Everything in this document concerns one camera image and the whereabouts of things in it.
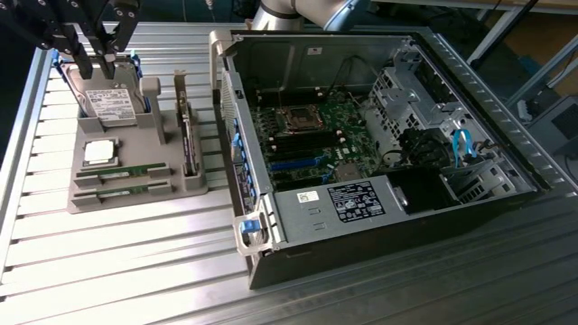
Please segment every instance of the open computer tower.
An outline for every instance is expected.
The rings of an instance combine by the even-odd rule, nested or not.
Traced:
[[[428,30],[211,40],[251,288],[460,234],[550,188]]]

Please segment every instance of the hard drive label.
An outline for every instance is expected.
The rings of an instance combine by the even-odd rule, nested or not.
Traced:
[[[381,202],[368,181],[328,188],[336,214],[341,222],[349,222],[384,215]]]
[[[85,93],[96,117],[100,118],[101,121],[117,121],[134,118],[134,110],[132,108],[128,90],[86,90]]]

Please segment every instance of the green circuit board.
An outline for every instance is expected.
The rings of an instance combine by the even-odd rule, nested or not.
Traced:
[[[293,180],[303,180],[303,187],[321,185],[316,180],[319,178],[323,178],[321,183],[344,181],[347,179],[339,176],[339,166],[347,164],[349,167],[353,166],[359,172],[359,178],[368,177],[377,162],[375,144],[364,127],[363,116],[357,113],[351,99],[344,100],[343,97],[337,98],[335,95],[329,95],[324,103],[313,105],[313,108],[309,109],[316,111],[320,118],[321,127],[316,131],[331,131],[335,133],[339,130],[341,131],[344,141],[337,141],[324,148],[301,150],[301,152],[309,152],[319,159],[316,166],[291,168],[281,171],[272,170],[272,166],[277,163],[277,160],[273,161],[272,159],[273,153],[267,143],[272,136],[292,136],[283,130],[283,119],[285,117],[279,112],[280,110],[285,112],[287,109],[295,109],[295,107],[299,109],[299,107],[304,106],[260,108],[252,111],[267,171],[275,188],[285,190],[283,184]]]

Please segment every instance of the sticker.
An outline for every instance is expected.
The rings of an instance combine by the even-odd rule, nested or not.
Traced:
[[[323,52],[323,48],[321,47],[309,47],[307,49],[307,55],[308,56],[317,56],[320,55]]]
[[[129,176],[129,173],[126,171],[122,171],[121,173],[112,173],[112,174],[100,175],[100,179],[121,178],[121,177],[128,177],[128,176]]]
[[[88,100],[96,117],[101,121],[117,121],[134,118],[134,110],[129,100],[128,90],[86,90]]]
[[[319,200],[319,195],[316,195],[316,191],[297,193],[299,203],[316,201]]]
[[[384,215],[381,203],[368,181],[328,188],[339,220],[349,222]]]
[[[98,197],[100,198],[110,198],[113,196],[128,195],[128,194],[129,194],[129,191],[120,191],[120,192],[100,194]]]

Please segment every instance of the power supply label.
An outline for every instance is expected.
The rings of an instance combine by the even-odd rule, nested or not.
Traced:
[[[328,188],[327,191],[341,222],[361,220],[385,214],[381,202],[379,202],[368,181],[336,186]]]

